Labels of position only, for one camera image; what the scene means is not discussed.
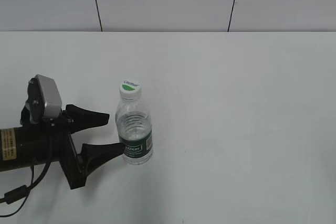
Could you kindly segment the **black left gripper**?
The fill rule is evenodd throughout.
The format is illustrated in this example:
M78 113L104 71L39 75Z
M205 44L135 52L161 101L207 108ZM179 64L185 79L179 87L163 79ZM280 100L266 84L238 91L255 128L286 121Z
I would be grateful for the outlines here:
M74 133L105 126L109 122L107 113L82 109L73 104L66 105L56 118L50 120L52 160L58 161L71 189L85 186L86 177L110 160L123 155L124 144L83 144L78 154L72 140Z

